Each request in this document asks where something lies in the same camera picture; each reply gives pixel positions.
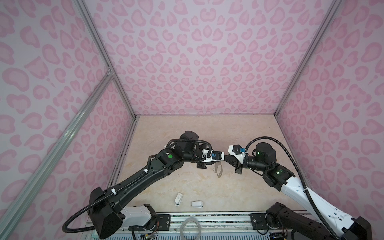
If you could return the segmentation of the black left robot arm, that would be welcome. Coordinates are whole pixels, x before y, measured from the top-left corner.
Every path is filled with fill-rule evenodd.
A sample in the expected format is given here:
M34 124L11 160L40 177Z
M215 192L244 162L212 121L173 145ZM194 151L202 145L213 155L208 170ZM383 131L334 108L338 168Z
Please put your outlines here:
M119 184L92 190L87 211L101 240L113 235L126 217L123 208L153 183L180 169L185 162L201 163L212 152L212 145L192 131L170 140L164 149L149 157L146 166Z

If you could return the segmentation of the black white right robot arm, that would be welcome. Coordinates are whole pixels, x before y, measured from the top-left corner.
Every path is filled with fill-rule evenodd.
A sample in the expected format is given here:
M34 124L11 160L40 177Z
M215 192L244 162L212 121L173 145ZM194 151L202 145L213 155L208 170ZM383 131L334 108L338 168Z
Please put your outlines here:
M241 174L243 169L262 172L263 180L297 202L314 220L302 216L281 203L266 211L269 228L287 228L311 240L371 240L372 226L363 217L354 218L312 191L301 178L277 162L276 150L268 143L258 143L251 154L240 145L229 146L222 159Z

